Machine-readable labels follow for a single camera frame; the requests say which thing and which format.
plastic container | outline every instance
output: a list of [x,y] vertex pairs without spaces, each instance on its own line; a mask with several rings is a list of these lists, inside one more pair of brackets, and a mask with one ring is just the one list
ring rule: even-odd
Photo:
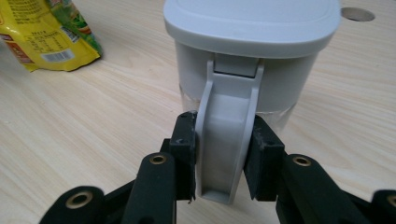
[[231,203],[255,114],[280,132],[340,21],[335,0],[167,0],[185,110],[198,106],[198,195]]

white lid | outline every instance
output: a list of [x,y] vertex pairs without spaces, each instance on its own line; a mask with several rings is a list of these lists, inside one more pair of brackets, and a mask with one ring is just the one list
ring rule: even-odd
[[166,0],[163,14],[179,43],[261,58],[316,53],[340,21],[338,0]]

wood grain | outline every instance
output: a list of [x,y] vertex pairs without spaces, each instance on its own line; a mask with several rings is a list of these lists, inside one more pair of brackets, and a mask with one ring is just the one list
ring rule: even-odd
[[[0,223],[37,223],[65,191],[110,192],[170,137],[182,112],[163,1],[75,0],[104,57],[74,72],[25,71],[0,44]],[[281,135],[339,186],[370,200],[396,189],[396,1],[343,0],[373,21],[342,19]],[[178,223],[278,223],[241,180],[231,206],[178,203]]]

screw hole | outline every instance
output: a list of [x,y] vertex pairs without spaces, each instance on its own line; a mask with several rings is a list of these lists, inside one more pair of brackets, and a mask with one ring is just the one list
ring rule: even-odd
[[154,165],[159,165],[159,164],[163,164],[164,162],[166,162],[166,157],[163,155],[157,155],[157,156],[153,156],[149,159],[149,161],[154,164]]
[[294,161],[294,163],[301,165],[301,166],[310,166],[311,165],[311,161],[304,157],[294,157],[293,161]]
[[358,7],[343,7],[341,15],[350,21],[373,21],[375,19],[373,12]]
[[389,195],[387,199],[393,207],[396,207],[396,194]]
[[90,191],[84,190],[67,199],[66,207],[70,209],[77,209],[83,207],[88,204],[92,200],[92,198],[92,193]]

barcode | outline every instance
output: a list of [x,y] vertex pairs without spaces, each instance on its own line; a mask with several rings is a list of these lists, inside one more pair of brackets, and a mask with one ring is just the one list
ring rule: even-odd
[[41,57],[49,63],[58,63],[73,59],[74,54],[70,49],[67,49],[57,53],[41,54]]
[[79,36],[73,33],[73,31],[67,29],[66,27],[61,26],[61,30],[70,38],[73,43],[79,40]]

